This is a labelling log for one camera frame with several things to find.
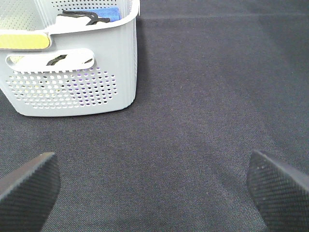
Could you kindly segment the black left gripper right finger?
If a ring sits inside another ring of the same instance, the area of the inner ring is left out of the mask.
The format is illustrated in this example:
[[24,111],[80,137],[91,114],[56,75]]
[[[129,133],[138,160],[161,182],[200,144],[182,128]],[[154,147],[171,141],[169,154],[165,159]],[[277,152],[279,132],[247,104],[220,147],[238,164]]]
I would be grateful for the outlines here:
[[309,230],[309,176],[266,152],[254,150],[247,187],[270,232]]

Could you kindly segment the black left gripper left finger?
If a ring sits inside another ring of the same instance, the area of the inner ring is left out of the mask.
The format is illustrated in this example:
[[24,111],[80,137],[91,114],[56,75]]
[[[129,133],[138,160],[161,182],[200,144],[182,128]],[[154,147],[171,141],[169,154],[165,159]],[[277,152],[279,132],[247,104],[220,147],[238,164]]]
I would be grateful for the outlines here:
[[0,180],[0,230],[39,232],[60,191],[57,155],[46,152]]

